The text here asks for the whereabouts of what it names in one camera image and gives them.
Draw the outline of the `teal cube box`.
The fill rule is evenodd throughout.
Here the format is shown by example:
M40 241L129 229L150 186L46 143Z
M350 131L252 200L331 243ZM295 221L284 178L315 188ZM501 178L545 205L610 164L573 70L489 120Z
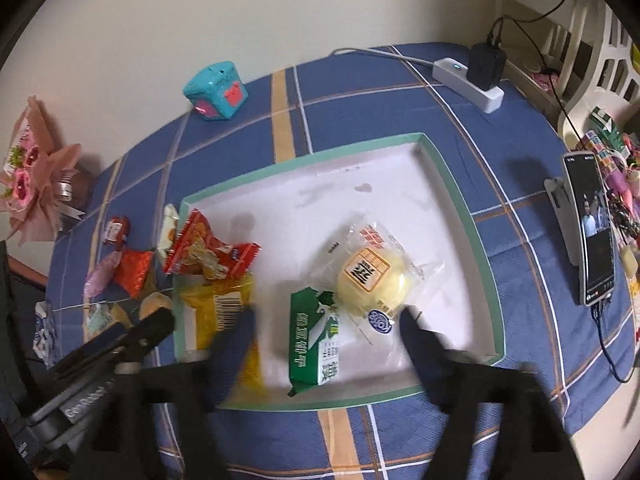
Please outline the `teal cube box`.
M230 119L248 97L231 61L206 66L184 85L182 93L195 113L210 122Z

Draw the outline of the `blue white tissue pack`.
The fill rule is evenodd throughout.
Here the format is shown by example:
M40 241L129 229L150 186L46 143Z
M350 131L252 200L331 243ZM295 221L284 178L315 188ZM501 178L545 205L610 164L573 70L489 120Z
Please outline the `blue white tissue pack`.
M47 301L35 304L35 333L32 350L47 368L51 368L58 357L56 356L56 330L53 312Z

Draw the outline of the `pink paper flower bouquet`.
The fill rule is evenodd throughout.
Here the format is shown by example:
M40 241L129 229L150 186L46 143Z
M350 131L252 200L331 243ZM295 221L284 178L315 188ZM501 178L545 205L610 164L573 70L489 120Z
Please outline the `pink paper flower bouquet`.
M56 145L40 101L27 98L14 124L8 149L1 155L1 210L8 215L9 236L17 244L53 242L62 229L62 212L54 182L75 177L81 145Z

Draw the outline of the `yellow orange snack bag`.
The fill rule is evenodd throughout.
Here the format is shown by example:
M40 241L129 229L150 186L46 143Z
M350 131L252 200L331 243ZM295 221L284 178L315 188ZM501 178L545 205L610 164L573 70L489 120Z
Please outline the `yellow orange snack bag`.
M195 350L205 350L214 337L228 330L238 314L250 305L253 277L246 272L236 280L205 281L186 286L180 298L194 313ZM258 342L253 338L236 383L241 392L261 396L265 392Z

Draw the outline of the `blue plaid tablecloth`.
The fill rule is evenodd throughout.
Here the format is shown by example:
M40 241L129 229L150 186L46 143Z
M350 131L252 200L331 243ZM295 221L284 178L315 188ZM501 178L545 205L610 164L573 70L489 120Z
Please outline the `blue plaid tablecloth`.
M399 133L424 132L437 146L476 222L494 272L506 326L501 366L534 361L566 429L592 430L598 451L625 433L599 427L620 386L602 356L590 312L575 304L578 273L567 260L544 179L562 172L564 146L510 82L502 107L485 115L435 84L426 67L389 58L322 58L247 84L248 100L228 122L183 115L99 175L88 214L54 245L47 286L58 353L84 342L82 286L106 249L111 217L127 216L133 248L151 247L160 204L277 159L276 119L293 127L295 156ZM424 396L333 413L221 411L209 419L240 479L419 479L444 418Z

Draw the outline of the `black power adapter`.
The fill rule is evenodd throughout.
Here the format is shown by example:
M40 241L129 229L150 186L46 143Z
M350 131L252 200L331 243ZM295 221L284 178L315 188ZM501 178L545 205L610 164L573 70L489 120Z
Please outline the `black power adapter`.
M500 81L504 66L506 66L506 52L492 44L481 42L471 48L466 79L480 90L488 91Z

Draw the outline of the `pink purple snack packet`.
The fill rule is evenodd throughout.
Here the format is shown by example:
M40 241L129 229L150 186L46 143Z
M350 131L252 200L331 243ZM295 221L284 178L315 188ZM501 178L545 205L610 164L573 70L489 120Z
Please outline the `pink purple snack packet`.
M122 261L122 252L115 250L103 258L87 275L84 285L84 297L92 299L104 292L114 278L116 269Z

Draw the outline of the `red popcorn snack bag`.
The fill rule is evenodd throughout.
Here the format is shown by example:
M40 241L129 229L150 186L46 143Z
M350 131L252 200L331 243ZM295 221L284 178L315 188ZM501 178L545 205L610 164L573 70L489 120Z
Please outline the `red popcorn snack bag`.
M192 209L169 249L165 274L198 275L207 281L233 281L247 274L262 248L256 243L227 244L216 237L208 220Z

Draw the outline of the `green white snack packet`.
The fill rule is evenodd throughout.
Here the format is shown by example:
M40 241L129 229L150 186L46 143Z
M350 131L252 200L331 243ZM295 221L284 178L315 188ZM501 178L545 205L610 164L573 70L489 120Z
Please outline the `green white snack packet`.
M338 373L340 317L329 290L306 287L290 301L288 396L324 385Z

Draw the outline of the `white tray with teal rim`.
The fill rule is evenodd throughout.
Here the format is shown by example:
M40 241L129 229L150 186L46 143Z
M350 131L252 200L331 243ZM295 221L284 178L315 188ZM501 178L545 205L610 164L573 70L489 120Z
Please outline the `white tray with teal rim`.
M447 348L500 362L506 336L497 285L456 180L422 133L331 148L262 168L186 196L179 212L201 211L216 237L254 242L252 300L265 387L236 387L227 408L295 412L352 408L412 396L421 386L397 330L342 314L338 371L293 394L288 321L293 292L328 289L326 262L356 226L390 234L424 273L408 303Z

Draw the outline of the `red orange patterned snack bar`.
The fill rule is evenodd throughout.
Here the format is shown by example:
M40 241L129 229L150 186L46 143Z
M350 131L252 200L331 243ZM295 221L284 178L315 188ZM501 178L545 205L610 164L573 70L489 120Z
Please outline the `red orange patterned snack bar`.
M114 274L114 283L120 286L129 297L137 298L142 292L152 259L153 253L149 250L139 252L125 248Z

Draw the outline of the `yellow pudding cup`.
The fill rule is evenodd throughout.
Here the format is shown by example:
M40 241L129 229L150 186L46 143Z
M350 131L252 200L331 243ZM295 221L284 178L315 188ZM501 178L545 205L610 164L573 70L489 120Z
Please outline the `yellow pudding cup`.
M171 310L172 300L162 292L152 292L152 294L149 294L149 296L146 296L142 300L139 309L139 318L140 320L144 320L160 309Z

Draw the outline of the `white phone stand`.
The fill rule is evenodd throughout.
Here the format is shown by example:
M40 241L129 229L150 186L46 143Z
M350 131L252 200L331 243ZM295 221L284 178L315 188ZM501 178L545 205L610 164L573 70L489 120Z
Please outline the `white phone stand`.
M580 266L579 229L570 193L563 178L556 177L544 180L544 189L558 220L564 240L567 257L573 266Z

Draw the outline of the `white chair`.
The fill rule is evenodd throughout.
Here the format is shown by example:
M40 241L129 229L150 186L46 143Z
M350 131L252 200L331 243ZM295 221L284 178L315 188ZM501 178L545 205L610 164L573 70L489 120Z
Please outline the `white chair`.
M623 127L639 110L636 44L604 0L496 0L495 16L511 3L544 14L546 36L518 47L509 41L506 76L547 117L568 148L590 127L597 107Z

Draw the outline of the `yellow bun in clear wrapper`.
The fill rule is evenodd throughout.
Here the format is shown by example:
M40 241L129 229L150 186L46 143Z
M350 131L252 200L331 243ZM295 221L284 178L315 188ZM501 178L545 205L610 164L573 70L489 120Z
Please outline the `yellow bun in clear wrapper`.
M390 336L400 311L442 287L446 263L414 260L372 214L360 214L338 231L321 256L314 282L333 292L349 328L367 344Z

